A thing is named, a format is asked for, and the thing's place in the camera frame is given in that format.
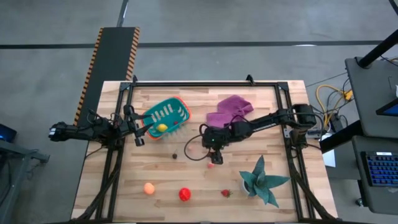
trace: blue keyboard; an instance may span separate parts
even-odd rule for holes
[[[370,186],[398,187],[398,155],[390,152],[367,152],[366,164]]]

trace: purple cloth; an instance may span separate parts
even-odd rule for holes
[[[217,104],[217,112],[208,113],[206,115],[206,123],[209,126],[223,128],[224,124],[228,124],[236,116],[244,116],[253,111],[250,102],[247,102],[238,95],[232,95]],[[242,121],[240,117],[236,117],[233,121]]]

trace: teal basket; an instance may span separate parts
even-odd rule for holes
[[[154,124],[148,129],[149,137],[159,139],[164,134],[175,131],[181,124],[188,121],[191,118],[191,111],[179,97],[175,96],[156,104],[147,110],[144,115],[151,115],[151,117],[142,120],[144,126]],[[160,124],[167,126],[166,131],[160,132],[156,129]]]

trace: green plant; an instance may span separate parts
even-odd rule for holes
[[[290,179],[289,177],[266,175],[263,156],[257,161],[252,173],[248,171],[239,171],[239,173],[246,183],[245,187],[247,187],[250,197],[258,195],[265,204],[270,203],[279,208],[276,198],[270,189],[284,184]]]

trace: gray floor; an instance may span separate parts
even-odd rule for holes
[[[3,0],[0,44],[93,43],[100,27],[115,26],[122,0]],[[396,28],[388,0],[131,0],[124,26],[141,27],[140,42],[381,40]],[[139,49],[140,80],[305,80],[306,85],[345,71],[344,59],[374,46]],[[24,182],[14,223],[67,220],[83,162],[85,142],[50,142],[48,128],[72,122],[91,49],[0,50],[0,123],[18,130],[17,143],[51,154]],[[386,57],[398,55],[398,49]],[[341,87],[346,75],[307,88],[318,107],[320,84]],[[321,92],[326,100],[328,90]],[[341,110],[350,123],[354,103]],[[353,204],[353,181],[331,179],[344,220],[398,223]]]

